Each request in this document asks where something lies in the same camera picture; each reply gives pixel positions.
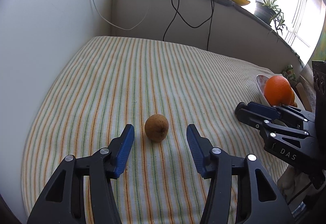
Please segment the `white gloved hand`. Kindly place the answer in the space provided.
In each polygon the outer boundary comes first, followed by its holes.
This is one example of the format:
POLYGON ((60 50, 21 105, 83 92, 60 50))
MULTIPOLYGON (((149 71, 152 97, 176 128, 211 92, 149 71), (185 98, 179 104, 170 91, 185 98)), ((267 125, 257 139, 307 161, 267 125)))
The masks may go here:
MULTIPOLYGON (((277 186, 286 202, 289 202, 309 183, 310 179, 308 175, 302 172, 296 172, 295 168, 289 165, 277 181, 277 186)), ((311 184, 302 194, 298 195, 298 197, 289 204, 290 210, 294 211, 307 195, 314 195, 316 193, 317 190, 311 184)))

